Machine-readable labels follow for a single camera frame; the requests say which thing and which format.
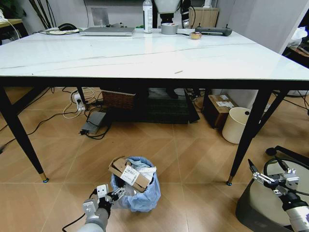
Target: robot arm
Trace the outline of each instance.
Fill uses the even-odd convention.
[[[154,0],[158,9],[161,23],[172,23],[174,13],[181,10],[182,26],[183,28],[189,27],[189,7],[191,6],[191,0]]]
[[[118,188],[108,193],[108,185],[97,187],[98,200],[88,199],[83,203],[83,210],[87,216],[85,225],[78,232],[106,232],[108,218],[111,214],[112,204],[122,198],[124,188]]]
[[[281,159],[276,159],[284,173],[271,176],[259,173],[251,160],[248,160],[253,179],[271,189],[281,199],[282,208],[288,214],[295,232],[309,232],[309,207],[296,195],[299,182],[296,170],[290,169]]]

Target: blue plastic bag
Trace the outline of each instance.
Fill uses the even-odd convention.
[[[146,163],[149,166],[153,167],[153,164],[144,157],[129,157],[134,161],[141,161],[142,163]],[[112,174],[111,185],[113,190],[117,190],[119,187],[116,184],[116,178],[114,174]],[[150,210],[156,207],[158,200],[161,197],[159,180],[154,173],[151,184],[147,187],[145,192],[138,192],[134,196],[124,196],[120,200],[118,200],[118,205],[121,208],[130,209],[132,212],[140,211],[140,212],[149,212]]]

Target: black metal table frame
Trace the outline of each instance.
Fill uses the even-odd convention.
[[[0,84],[0,112],[6,120],[9,128],[15,136],[17,142],[24,150],[25,154],[40,174],[43,182],[47,182],[44,170],[40,161],[33,149],[33,146],[23,128],[14,105],[11,104],[9,98],[3,87],[5,86],[64,86],[71,87],[79,85],[77,88],[81,97],[83,97],[82,87],[119,87],[119,86],[139,86],[139,87],[207,87],[207,88],[226,88],[226,89],[257,89],[258,93],[253,103],[248,122],[245,126],[243,135],[241,137],[230,177],[227,181],[228,185],[232,184],[232,179],[235,176],[247,150],[254,138],[260,131],[268,118],[272,115],[278,107],[284,96],[291,89],[308,90],[309,81],[301,80],[256,80],[256,79],[166,79],[166,78],[90,78],[90,77],[1,77]],[[268,109],[267,113],[263,115],[264,109],[268,103],[273,89],[280,89],[281,92]]]

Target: white trash bin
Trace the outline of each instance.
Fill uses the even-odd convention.
[[[230,109],[222,135],[230,143],[239,144],[250,110],[242,107]]]

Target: white wall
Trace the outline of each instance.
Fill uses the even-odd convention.
[[[222,28],[225,27],[232,14],[233,6],[235,0],[218,0],[217,1],[217,8],[219,8],[219,16],[217,19],[216,27]]]
[[[282,53],[309,8],[309,0],[236,0],[229,27]]]
[[[28,0],[16,0],[26,11],[23,18],[29,33],[44,29],[40,19]],[[91,7],[105,7],[109,14],[110,24],[124,23],[127,27],[136,27],[143,24],[143,0],[85,0],[89,14],[89,26],[93,26]],[[71,23],[76,27],[87,27],[87,14],[83,0],[49,0],[54,11],[57,25]],[[201,6],[204,0],[192,0],[194,6]],[[181,25],[180,11],[174,14],[174,23]]]

